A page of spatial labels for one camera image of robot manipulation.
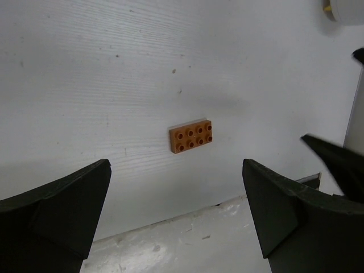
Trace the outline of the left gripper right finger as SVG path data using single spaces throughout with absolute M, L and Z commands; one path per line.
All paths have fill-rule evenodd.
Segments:
M 363 272 L 363 204 L 245 159 L 243 183 L 272 272 Z

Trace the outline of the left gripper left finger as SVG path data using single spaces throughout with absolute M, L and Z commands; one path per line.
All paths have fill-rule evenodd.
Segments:
M 110 179 L 111 164 L 101 159 L 1 200 L 1 272 L 80 272 Z

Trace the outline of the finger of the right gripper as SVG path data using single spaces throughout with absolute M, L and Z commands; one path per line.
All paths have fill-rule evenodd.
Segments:
M 301 140 L 322 160 L 348 199 L 363 199 L 363 155 L 311 134 Z
M 361 65 L 364 65 L 364 48 L 359 48 L 352 53 L 353 59 L 359 62 Z

